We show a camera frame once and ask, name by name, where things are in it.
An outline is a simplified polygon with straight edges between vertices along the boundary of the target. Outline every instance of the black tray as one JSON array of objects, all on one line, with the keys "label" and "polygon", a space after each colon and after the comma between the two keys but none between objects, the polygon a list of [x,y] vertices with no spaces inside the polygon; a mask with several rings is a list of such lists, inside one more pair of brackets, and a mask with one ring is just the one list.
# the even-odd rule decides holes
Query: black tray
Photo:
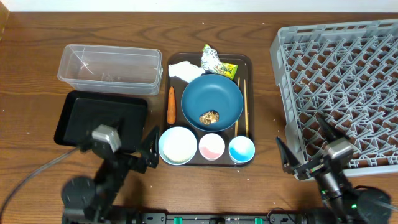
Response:
[{"label": "black tray", "polygon": [[119,122],[120,150],[135,152],[140,146],[146,115],[147,102],[143,99],[72,91],[63,105],[54,141],[76,146],[99,125]]},{"label": "black tray", "polygon": [[[169,61],[169,65],[173,65],[183,61],[189,61],[190,63],[197,65],[200,67],[201,64],[201,56],[202,54],[197,53],[177,53],[173,55]],[[253,87],[252,87],[252,64],[248,57],[245,55],[240,54],[219,54],[218,55],[222,62],[232,63],[234,65],[238,65],[238,71],[235,74],[234,82],[238,84],[238,77],[241,78],[240,89],[242,95],[244,97],[244,87],[243,87],[243,80],[246,79],[246,88],[247,88],[247,97],[248,97],[248,125],[249,125],[249,138],[254,142],[254,107],[253,107]],[[181,109],[181,97],[182,93],[187,87],[188,83],[182,81],[177,77],[169,77],[169,74],[166,75],[166,93],[165,93],[165,107],[164,107],[164,118],[167,115],[167,102],[169,97],[169,88],[170,86],[174,87],[175,90],[175,104],[177,109],[177,117],[175,120],[175,124],[169,125],[167,124],[166,119],[164,119],[163,125],[163,132],[167,129],[174,127],[174,126],[183,126],[188,128],[192,131],[192,133],[196,136],[197,141],[199,143],[200,139],[209,132],[201,131],[195,127],[193,127],[184,117]],[[239,118],[238,122],[238,136],[245,136],[246,129],[245,129],[245,122],[244,122],[244,109],[242,112],[241,117]],[[228,152],[228,144],[235,136],[235,125],[230,127],[227,130],[217,132],[225,142],[225,151],[224,154],[215,161],[208,161],[206,160],[197,150],[195,156],[189,161],[188,163],[184,164],[183,166],[218,166],[218,167],[244,167],[249,165],[253,159],[249,162],[245,162],[243,164],[235,164],[231,158],[229,157]]]}]

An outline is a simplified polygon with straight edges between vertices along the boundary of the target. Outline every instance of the orange carrot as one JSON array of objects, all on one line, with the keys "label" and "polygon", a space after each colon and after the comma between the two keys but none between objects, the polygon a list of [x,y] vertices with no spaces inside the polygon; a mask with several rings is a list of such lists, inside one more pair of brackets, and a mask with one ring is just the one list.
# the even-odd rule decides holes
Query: orange carrot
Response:
[{"label": "orange carrot", "polygon": [[169,89],[169,104],[167,105],[167,123],[174,124],[176,111],[175,111],[175,93],[174,88],[171,86]]}]

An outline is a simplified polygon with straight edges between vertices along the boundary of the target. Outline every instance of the wooden table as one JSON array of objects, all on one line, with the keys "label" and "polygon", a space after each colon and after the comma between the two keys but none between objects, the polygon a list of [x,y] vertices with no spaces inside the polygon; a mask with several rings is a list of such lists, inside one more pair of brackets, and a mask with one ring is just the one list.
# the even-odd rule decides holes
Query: wooden table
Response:
[{"label": "wooden table", "polygon": [[[161,161],[145,175],[131,172],[115,204],[170,213],[266,213],[274,207],[321,206],[315,182],[299,182],[281,169],[274,139],[284,139],[285,119],[269,47],[281,27],[395,17],[398,14],[11,13],[0,42],[0,202],[32,170],[70,149],[53,141],[63,102],[72,91],[57,79],[67,44],[159,49],[166,69],[173,54],[199,52],[207,43],[219,52],[241,53],[252,60],[256,159],[244,169],[173,167]],[[160,124],[164,91],[163,78],[160,94],[146,97],[152,111],[146,131]],[[60,223],[64,183],[76,175],[94,176],[100,164],[90,152],[76,153],[46,170],[16,195],[4,223]],[[398,174],[351,181],[382,188],[398,205]],[[391,223],[398,223],[398,213]]]}]

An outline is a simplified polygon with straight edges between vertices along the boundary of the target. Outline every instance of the blue plate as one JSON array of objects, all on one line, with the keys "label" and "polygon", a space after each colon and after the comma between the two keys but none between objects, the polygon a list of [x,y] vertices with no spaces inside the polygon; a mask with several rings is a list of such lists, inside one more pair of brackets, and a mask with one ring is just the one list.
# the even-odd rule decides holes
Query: blue plate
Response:
[{"label": "blue plate", "polygon": [[[241,90],[229,78],[221,75],[203,75],[185,88],[181,99],[182,113],[190,124],[202,131],[222,131],[232,126],[241,116]],[[215,110],[218,122],[204,125],[199,117]]]}]

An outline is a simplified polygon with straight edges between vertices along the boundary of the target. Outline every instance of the chopstick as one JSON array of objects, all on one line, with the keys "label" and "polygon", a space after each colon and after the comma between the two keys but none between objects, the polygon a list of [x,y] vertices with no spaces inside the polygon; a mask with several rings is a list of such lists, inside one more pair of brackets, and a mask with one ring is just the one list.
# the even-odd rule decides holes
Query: chopstick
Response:
[{"label": "chopstick", "polygon": [[[241,87],[241,77],[238,77],[238,88],[240,89],[240,87]],[[236,120],[235,123],[235,137],[238,136],[238,121],[239,118]]]},{"label": "chopstick", "polygon": [[248,125],[248,94],[246,93],[246,79],[244,83],[244,122],[246,126],[246,137],[249,137],[249,125]]}]

